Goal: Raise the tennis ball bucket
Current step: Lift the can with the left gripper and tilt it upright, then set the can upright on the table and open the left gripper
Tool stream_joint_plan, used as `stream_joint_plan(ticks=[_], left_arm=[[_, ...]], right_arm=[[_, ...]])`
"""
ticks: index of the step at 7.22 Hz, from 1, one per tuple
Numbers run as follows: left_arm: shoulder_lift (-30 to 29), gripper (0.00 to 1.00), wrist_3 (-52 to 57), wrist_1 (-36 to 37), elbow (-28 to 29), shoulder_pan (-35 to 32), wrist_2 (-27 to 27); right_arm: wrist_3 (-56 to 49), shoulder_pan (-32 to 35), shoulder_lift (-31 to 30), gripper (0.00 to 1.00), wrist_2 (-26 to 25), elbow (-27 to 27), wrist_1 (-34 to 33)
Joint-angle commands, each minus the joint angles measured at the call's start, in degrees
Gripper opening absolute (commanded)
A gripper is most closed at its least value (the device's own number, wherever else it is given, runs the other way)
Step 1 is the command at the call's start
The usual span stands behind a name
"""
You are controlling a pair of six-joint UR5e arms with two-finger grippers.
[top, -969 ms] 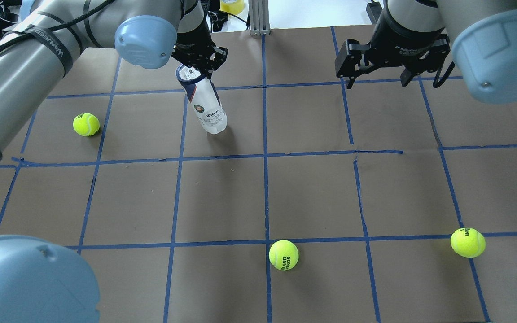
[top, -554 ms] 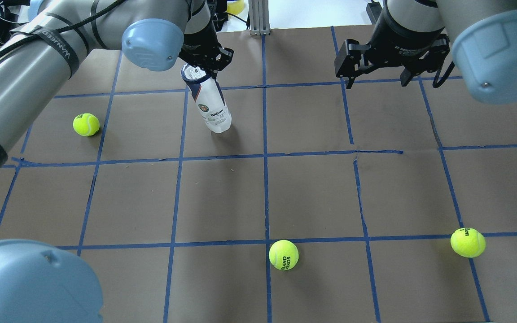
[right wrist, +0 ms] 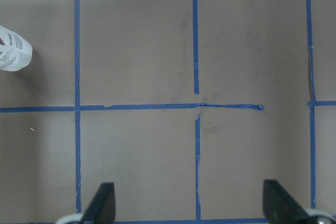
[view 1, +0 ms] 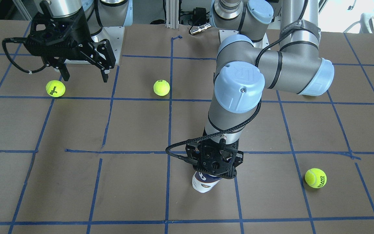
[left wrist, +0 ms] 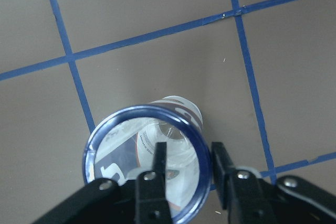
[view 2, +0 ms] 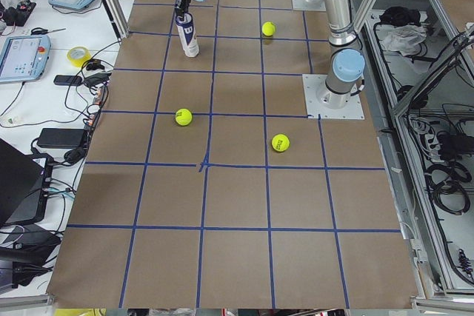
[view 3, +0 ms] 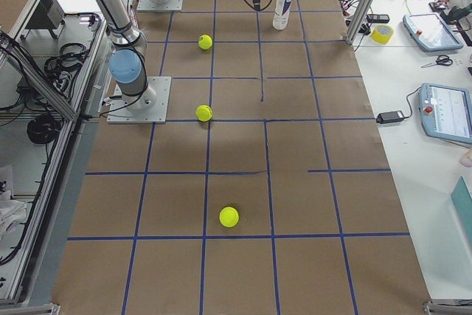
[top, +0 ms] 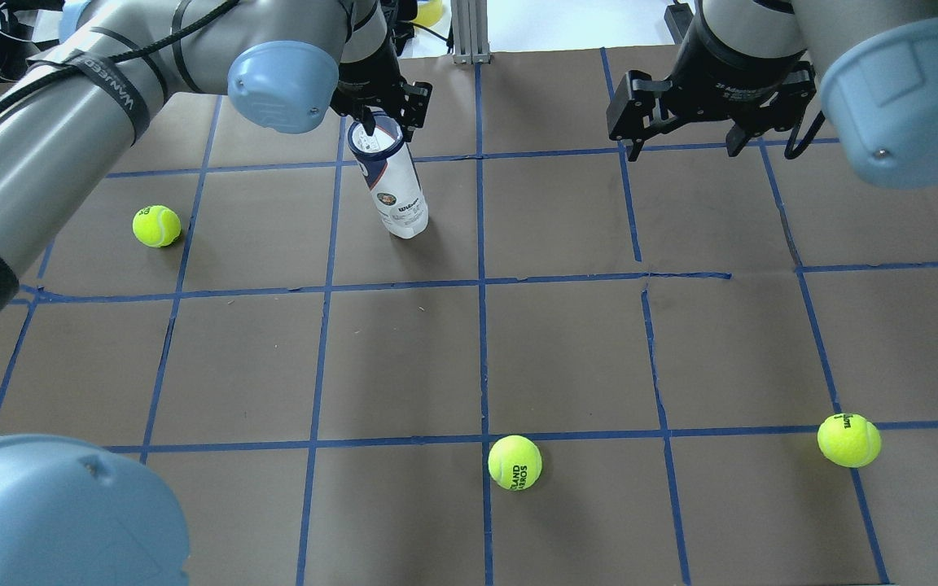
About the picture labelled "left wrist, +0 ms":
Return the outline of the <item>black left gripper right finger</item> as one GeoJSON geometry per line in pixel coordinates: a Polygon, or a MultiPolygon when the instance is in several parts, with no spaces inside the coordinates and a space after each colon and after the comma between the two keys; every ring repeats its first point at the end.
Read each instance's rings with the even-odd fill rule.
{"type": "Polygon", "coordinates": [[[221,142],[211,144],[213,178],[229,223],[335,223],[335,195],[298,176],[270,184],[233,164],[221,142]]]}

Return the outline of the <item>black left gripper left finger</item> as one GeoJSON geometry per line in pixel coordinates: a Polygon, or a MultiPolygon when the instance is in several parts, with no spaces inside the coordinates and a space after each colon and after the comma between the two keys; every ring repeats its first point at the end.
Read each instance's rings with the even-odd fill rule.
{"type": "Polygon", "coordinates": [[[172,223],[165,196],[167,144],[155,145],[151,170],[122,186],[112,179],[88,183],[35,223],[172,223]]]}

